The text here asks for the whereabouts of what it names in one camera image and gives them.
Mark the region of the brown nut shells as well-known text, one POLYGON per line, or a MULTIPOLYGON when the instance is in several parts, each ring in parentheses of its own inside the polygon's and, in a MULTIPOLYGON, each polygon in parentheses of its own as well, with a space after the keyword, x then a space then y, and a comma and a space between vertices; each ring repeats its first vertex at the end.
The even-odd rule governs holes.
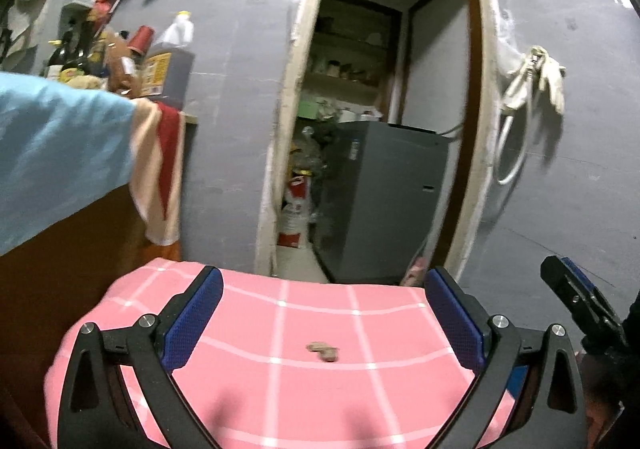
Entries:
POLYGON ((311 342, 306 345, 306 350, 317 354, 323 362, 337 362, 338 348, 323 342, 311 342))

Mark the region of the brown wooden cabinet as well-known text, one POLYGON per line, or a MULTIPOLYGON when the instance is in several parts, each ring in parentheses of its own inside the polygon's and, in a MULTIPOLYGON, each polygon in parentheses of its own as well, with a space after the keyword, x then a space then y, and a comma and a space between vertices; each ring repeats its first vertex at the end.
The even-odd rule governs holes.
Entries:
POLYGON ((64 334, 119 277, 179 243, 153 244, 127 186, 1 258, 1 444, 50 447, 43 380, 64 334))

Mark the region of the pink checked tablecloth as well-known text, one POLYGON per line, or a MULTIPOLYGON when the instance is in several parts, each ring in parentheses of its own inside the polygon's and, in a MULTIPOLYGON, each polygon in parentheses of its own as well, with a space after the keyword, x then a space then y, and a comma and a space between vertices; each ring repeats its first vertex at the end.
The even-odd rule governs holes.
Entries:
POLYGON ((472 382, 420 289, 222 276, 174 374, 221 446, 423 448, 472 382), (311 342, 337 347, 337 362, 311 342))

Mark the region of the cream rubber gloves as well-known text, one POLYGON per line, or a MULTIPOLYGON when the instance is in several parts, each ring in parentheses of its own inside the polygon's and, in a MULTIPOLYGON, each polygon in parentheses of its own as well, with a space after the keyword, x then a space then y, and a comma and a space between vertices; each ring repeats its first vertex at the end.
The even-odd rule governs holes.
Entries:
POLYGON ((535 45, 523 57, 521 65, 511 72, 512 79, 501 98, 503 114, 513 114, 534 96, 547 93, 552 108, 559 116, 565 112, 564 76, 566 69, 553 59, 548 50, 535 45))

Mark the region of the grey washing machine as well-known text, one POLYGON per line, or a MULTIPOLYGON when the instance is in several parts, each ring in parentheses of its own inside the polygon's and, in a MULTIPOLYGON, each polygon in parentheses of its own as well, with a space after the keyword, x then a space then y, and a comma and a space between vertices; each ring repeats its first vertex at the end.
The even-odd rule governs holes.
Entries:
POLYGON ((428 236, 449 139, 382 122, 337 125, 324 149, 314 254, 331 282, 398 284, 428 236))

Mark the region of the blue striped towel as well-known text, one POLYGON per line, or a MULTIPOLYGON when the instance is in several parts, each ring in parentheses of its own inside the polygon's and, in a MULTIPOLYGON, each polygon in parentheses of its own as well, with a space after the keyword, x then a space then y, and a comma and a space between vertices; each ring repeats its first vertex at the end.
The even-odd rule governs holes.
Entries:
POLYGON ((127 187, 151 243, 180 239, 186 117, 146 98, 1 76, 1 251, 127 187))

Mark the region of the large oil jug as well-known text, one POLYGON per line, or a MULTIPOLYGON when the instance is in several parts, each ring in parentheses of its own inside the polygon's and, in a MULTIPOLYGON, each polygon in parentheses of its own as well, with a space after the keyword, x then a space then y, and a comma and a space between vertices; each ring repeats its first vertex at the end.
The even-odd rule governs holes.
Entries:
POLYGON ((182 10, 146 54, 141 69, 141 96, 182 110, 195 55, 194 24, 182 10))

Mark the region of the red cup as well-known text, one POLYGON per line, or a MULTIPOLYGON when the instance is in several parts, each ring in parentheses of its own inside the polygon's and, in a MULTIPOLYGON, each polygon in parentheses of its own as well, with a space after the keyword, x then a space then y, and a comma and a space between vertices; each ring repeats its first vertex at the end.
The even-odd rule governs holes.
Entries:
POLYGON ((145 56, 153 41, 154 29, 141 26, 128 42, 128 48, 139 56, 145 56))

